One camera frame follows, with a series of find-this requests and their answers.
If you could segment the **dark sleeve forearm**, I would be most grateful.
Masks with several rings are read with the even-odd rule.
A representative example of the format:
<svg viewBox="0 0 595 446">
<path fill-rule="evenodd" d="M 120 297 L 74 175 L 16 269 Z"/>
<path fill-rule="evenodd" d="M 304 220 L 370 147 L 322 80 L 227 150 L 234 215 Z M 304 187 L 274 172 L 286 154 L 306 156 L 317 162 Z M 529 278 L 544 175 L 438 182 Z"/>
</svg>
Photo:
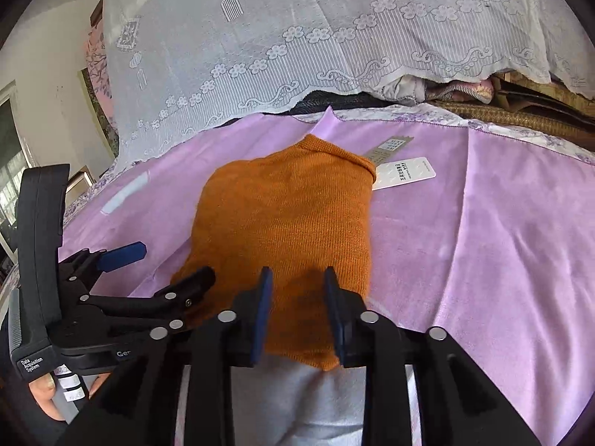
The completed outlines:
<svg viewBox="0 0 595 446">
<path fill-rule="evenodd" d="M 1 372 L 1 403 L 26 445 L 55 445 L 67 423 L 52 420 L 35 403 L 28 386 L 15 372 Z"/>
</svg>

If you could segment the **person's left hand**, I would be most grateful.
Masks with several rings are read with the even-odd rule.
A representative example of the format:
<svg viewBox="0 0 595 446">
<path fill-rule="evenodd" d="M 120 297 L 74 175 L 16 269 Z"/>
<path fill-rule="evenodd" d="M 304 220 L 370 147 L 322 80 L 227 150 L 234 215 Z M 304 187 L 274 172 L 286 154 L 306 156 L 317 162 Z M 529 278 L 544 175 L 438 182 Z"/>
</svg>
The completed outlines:
<svg viewBox="0 0 595 446">
<path fill-rule="evenodd" d="M 106 374 L 99 374 L 96 376 L 91 386 L 88 389 L 88 395 L 91 397 L 101 388 L 101 385 L 109 378 L 109 372 Z M 75 379 L 75 376 L 61 375 L 58 377 L 59 386 L 66 389 L 67 392 L 72 392 L 74 389 L 83 387 L 84 382 L 81 379 Z M 55 384 L 54 376 L 46 374 L 40 376 L 38 379 L 28 384 L 28 389 L 33 396 L 35 403 L 40 409 L 52 420 L 58 422 L 65 422 L 64 416 L 58 410 L 54 403 L 54 396 L 57 392 L 57 385 Z"/>
</svg>

